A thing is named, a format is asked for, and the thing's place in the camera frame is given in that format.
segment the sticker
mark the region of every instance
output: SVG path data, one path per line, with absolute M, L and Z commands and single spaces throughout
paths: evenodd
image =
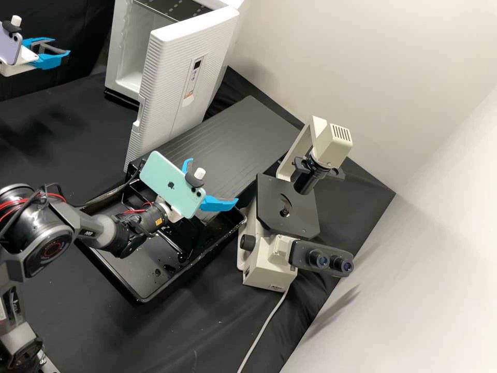
M 269 285 L 269 289 L 274 290 L 274 291 L 281 291 L 283 288 L 278 285 Z
M 0 300 L 0 321 L 4 321 L 6 318 L 7 315 L 5 314 L 4 304 Z
M 82 230 L 79 232 L 79 235 L 80 235 L 80 236 L 86 236 L 86 237 L 95 237 L 95 236 L 96 236 L 96 233 L 95 233 L 95 232 L 92 232 L 92 231 L 89 231 L 88 229 L 82 229 Z

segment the red wire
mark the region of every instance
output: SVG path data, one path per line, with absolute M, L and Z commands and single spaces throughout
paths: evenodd
M 128 214 L 128 213 L 135 213 L 135 212 L 145 212 L 145 209 L 139 209 L 139 210 L 126 210 L 126 211 L 120 212 L 120 214 Z
M 56 197 L 56 198 L 59 198 L 59 199 L 63 200 L 64 202 L 67 202 L 66 199 L 63 196 L 61 196 L 60 194 L 47 193 L 47 195 L 49 197 Z M 2 211 L 3 209 L 5 209 L 6 207 L 9 207 L 9 206 L 12 206 L 12 205 L 21 205 L 21 204 L 25 203 L 26 201 L 27 201 L 27 198 L 21 198 L 21 199 L 15 199 L 15 200 L 11 200 L 11 201 L 5 201 L 2 204 L 0 204 L 0 211 Z M 14 207 L 14 208 L 10 209 L 9 211 L 7 211 L 0 218 L 0 223 L 2 222 L 3 219 L 5 219 L 7 216 L 9 216 L 14 211 L 17 211 L 18 209 L 19 209 L 19 207 Z
M 47 193 L 47 194 L 48 194 L 50 197 L 57 197 L 57 198 L 59 198 L 59 199 L 63 200 L 65 203 L 67 203 L 66 199 L 65 199 L 63 196 L 61 196 L 60 194 L 56 194 L 56 193 Z
M 5 215 L 3 215 L 1 218 L 0 218 L 0 223 L 2 222 L 3 219 L 5 219 L 7 216 L 9 216 L 10 214 L 12 214 L 14 211 L 17 211 L 20 207 L 14 207 L 12 209 L 10 209 Z

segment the black tabletop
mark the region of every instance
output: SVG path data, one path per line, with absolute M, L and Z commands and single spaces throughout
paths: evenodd
M 213 107 L 249 94 L 274 105 L 233 71 L 225 80 Z M 97 75 L 0 103 L 0 185 L 59 182 L 80 203 L 121 181 L 136 112 L 104 99 L 103 87 Z M 356 253 L 394 193 L 350 160 L 343 168 L 345 182 L 316 188 L 318 239 Z M 279 371 L 337 281 L 300 272 L 245 371 Z M 281 297 L 242 285 L 235 240 L 150 306 L 129 303 L 74 246 L 23 293 L 29 322 L 65 373 L 234 372 Z

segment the white wall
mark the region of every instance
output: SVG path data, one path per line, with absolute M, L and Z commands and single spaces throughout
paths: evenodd
M 497 371 L 497 89 L 395 197 L 283 373 Z
M 399 191 L 497 78 L 491 0 L 250 0 L 230 65 Z

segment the vent grille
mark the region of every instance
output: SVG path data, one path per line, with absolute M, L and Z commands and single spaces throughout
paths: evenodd
M 344 127 L 337 126 L 335 124 L 333 125 L 333 134 L 335 135 L 335 137 L 338 137 L 338 138 L 345 140 L 345 141 L 352 140 L 352 137 L 351 137 L 348 129 L 346 129 Z

